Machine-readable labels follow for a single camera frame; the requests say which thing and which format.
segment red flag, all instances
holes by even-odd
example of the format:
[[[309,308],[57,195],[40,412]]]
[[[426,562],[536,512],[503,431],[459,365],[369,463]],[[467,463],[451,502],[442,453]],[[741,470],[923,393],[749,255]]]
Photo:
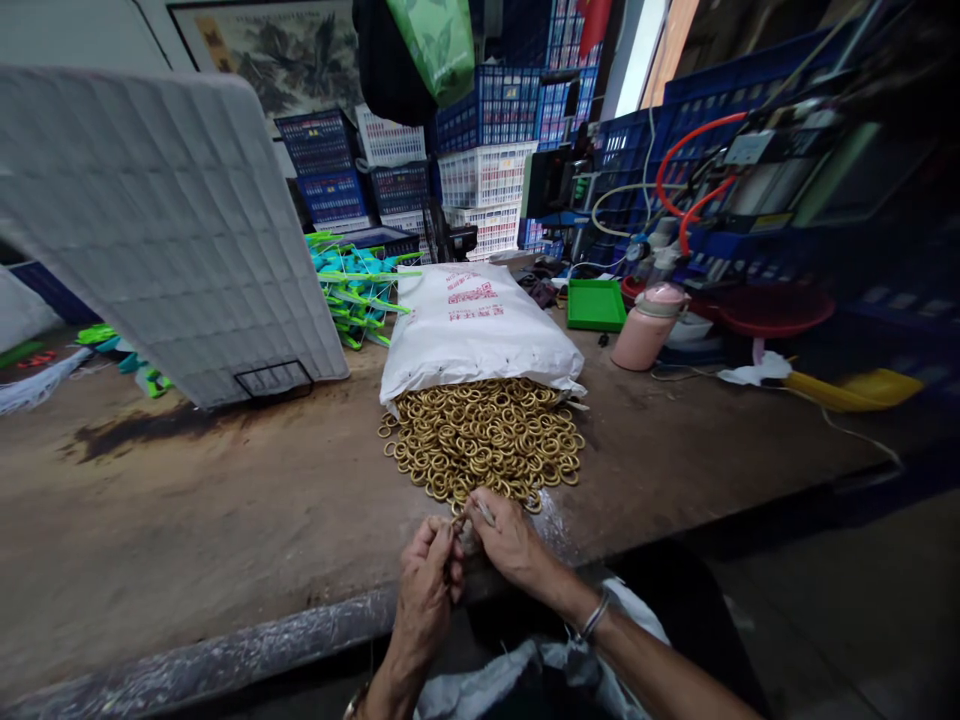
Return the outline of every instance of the red flag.
[[[580,59],[603,42],[610,19],[611,0],[577,0],[577,11],[583,15],[583,35],[580,36]]]

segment white cloth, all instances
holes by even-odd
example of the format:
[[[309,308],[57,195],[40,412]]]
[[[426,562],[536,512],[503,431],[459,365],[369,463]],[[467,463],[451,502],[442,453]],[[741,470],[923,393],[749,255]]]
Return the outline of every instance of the white cloth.
[[[618,606],[640,627],[670,644],[653,611],[619,578],[603,583]],[[530,639],[516,650],[490,661],[482,670],[461,675],[442,675],[426,684],[416,720],[474,720],[503,700],[528,667],[562,670],[571,687],[594,688],[595,697],[607,712],[624,720],[647,720],[650,716],[624,688],[613,670],[587,643],[571,638],[564,643]]]
[[[721,370],[717,377],[734,385],[756,385],[766,379],[783,380],[793,372],[790,363],[778,353],[767,350],[759,365],[744,365],[733,370]]]

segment red tube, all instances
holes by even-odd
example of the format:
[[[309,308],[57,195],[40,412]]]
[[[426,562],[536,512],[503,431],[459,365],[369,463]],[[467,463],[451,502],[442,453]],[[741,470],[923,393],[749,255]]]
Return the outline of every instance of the red tube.
[[[694,205],[684,214],[683,220],[680,221],[680,252],[681,254],[683,254],[684,256],[687,256],[690,254],[690,239],[687,237],[687,225],[689,225],[691,222],[697,222],[700,219],[698,217],[695,217],[694,213],[700,208],[702,208],[704,205],[706,205],[708,202],[713,200],[717,195],[720,195],[721,193],[725,192],[727,188],[733,185],[736,181],[737,181],[737,176],[731,175],[722,183],[720,183],[720,186],[716,190],[709,192],[706,195],[704,195],[702,198],[700,198],[700,201],[697,202],[696,205]]]
[[[677,154],[677,151],[680,148],[682,148],[684,145],[686,145],[688,142],[693,140],[693,138],[697,137],[697,135],[702,135],[708,130],[713,130],[715,127],[720,127],[721,125],[729,125],[732,122],[740,122],[742,120],[746,120],[746,118],[747,118],[747,114],[743,112],[743,113],[734,113],[733,115],[727,115],[726,117],[717,118],[716,120],[711,120],[706,125],[701,125],[696,130],[693,130],[692,132],[687,134],[682,140],[680,140],[680,142],[678,142],[676,145],[670,148],[670,150],[667,152],[666,157],[663,158],[663,162],[660,163],[660,169],[657,171],[657,195],[660,197],[660,202],[663,203],[663,206],[667,210],[672,212],[677,217],[684,216],[683,210],[678,208],[676,205],[674,205],[670,201],[670,198],[667,197],[666,191],[663,189],[663,176],[667,172],[667,165],[670,164],[670,161],[673,159],[673,156]],[[700,218],[698,217],[691,218],[692,222],[697,222],[699,220]]]

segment green tray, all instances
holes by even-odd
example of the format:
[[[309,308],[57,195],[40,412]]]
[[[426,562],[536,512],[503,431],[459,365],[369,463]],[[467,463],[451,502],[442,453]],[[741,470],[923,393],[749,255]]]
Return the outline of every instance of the green tray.
[[[616,280],[571,280],[567,297],[567,327],[620,332],[627,311]]]

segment picture frame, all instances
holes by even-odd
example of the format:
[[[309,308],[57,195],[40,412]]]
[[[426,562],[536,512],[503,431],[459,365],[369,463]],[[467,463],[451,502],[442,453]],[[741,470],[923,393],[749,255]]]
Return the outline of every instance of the picture frame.
[[[351,0],[168,3],[199,72],[230,72],[253,87],[267,132],[274,119],[363,103]]]

